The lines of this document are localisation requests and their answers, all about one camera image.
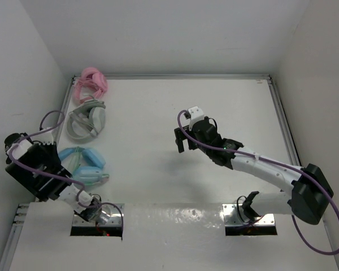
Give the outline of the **blue headphones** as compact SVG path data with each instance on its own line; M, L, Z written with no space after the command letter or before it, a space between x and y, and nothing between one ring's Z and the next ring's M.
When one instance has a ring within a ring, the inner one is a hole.
M105 172L104 157L94 148L80 146L65 148L59 151L58 157L61 162L71 158L68 171L75 181L86 186L103 184L110 178L110 175Z

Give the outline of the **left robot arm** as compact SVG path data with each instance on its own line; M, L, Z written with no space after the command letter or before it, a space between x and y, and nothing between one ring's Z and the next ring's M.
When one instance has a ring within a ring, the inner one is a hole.
M72 182L54 178L53 175L63 178L72 178L60 161L57 152L57 143L52 137L48 141L32 140L31 138L19 141L26 133L13 133L6 137L5 151L9 152L16 143L19 146L13 150L12 156L22 164L43 171L46 175L24 169L7 157L5 171L18 183L24 186L40 201L61 200L70 205L74 213L87 222L98 221L102 207L99 199L86 191L79 192L79 188Z

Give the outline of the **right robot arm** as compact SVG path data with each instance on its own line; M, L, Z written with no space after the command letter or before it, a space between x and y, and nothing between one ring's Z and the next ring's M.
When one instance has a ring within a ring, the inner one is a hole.
M174 133L179 152L184 152L183 141L187 140L189 149L201 150L216 165L250 174L280 189L274 194L252 191L246 196L239 213L249 221L278 213L317 225L334 195L318 166L296 167L256 154L241 142L223 138L208 117L193 127L178 126Z

